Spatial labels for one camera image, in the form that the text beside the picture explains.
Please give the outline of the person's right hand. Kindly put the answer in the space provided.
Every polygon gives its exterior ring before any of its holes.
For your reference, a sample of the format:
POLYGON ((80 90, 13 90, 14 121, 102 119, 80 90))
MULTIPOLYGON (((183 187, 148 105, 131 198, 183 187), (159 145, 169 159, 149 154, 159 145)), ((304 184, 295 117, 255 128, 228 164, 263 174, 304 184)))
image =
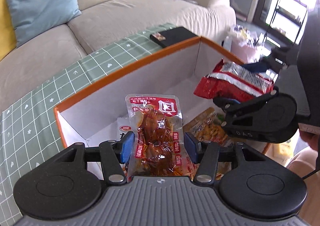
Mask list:
POLYGON ((305 131, 299 131, 299 134, 302 141, 306 142, 314 151, 318 151, 319 135, 305 131))

